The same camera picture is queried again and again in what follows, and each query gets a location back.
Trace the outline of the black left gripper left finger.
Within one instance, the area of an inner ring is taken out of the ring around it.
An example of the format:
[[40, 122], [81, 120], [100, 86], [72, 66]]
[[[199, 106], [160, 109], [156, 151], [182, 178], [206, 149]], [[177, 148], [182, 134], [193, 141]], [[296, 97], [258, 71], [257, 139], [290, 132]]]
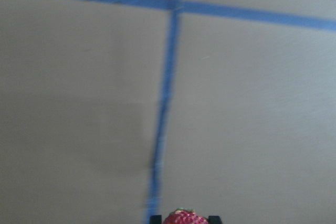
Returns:
[[162, 216], [152, 215], [149, 219], [149, 224], [162, 224]]

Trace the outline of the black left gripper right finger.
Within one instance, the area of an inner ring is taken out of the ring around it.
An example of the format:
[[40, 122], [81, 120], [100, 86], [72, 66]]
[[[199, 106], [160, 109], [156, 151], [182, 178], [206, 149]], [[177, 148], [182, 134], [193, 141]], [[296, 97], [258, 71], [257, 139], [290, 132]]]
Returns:
[[208, 216], [209, 224], [222, 224], [220, 216]]

